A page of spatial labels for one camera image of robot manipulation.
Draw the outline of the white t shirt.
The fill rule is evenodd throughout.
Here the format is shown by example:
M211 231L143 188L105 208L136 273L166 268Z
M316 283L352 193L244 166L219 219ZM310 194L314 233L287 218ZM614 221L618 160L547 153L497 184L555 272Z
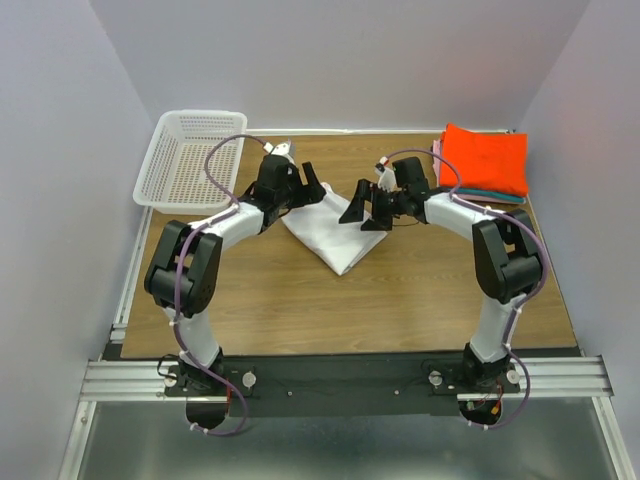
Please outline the white t shirt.
M321 183L326 194L321 202L292 210L282 220L285 227L338 276L348 273L382 242L385 231L362 231L360 223L340 224L349 202Z

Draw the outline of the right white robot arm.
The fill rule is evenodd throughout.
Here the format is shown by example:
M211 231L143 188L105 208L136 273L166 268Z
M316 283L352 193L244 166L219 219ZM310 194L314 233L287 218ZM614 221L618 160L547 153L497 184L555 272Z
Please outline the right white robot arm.
M377 181L358 181L339 221L360 223L364 231L389 231L395 218L410 216L471 242L483 304L459 371L467 389L483 391L508 370L522 308L549 273L548 254L531 217L523 209L496 210L464 200L454 189L431 188L417 157L383 158L376 172Z

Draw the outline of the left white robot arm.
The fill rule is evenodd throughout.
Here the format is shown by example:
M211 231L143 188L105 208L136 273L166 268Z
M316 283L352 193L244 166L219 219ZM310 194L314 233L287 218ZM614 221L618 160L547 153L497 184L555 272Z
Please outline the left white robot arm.
M222 254L325 195L310 162L298 166L284 155L268 154L256 180L228 209L194 224L171 221L164 227L144 289L169 317L178 358L191 366L187 382L197 393L212 394L226 381L216 365L221 347L208 316Z

